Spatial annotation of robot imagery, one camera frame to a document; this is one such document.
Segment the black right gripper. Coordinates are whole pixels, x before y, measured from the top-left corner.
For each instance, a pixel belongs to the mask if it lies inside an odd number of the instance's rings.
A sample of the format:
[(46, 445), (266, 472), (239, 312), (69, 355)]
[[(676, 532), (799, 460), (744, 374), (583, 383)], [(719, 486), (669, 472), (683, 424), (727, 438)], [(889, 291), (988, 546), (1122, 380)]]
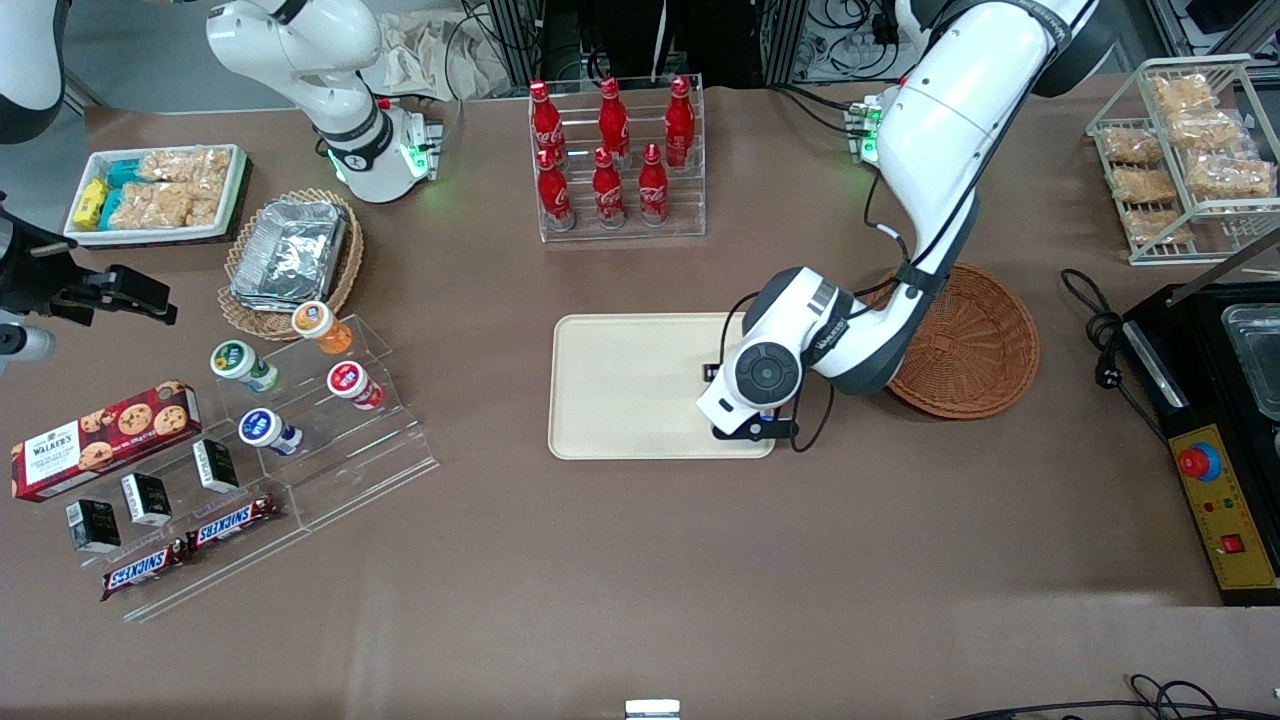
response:
[(168, 302), (170, 287), (133, 268), (108, 268), (108, 293), (93, 282), (96, 272), (79, 266), (70, 251), (74, 240), (52, 233), (1, 210), (1, 305), (15, 315), (37, 314), (91, 325), (97, 310), (129, 313), (174, 325), (178, 309)]

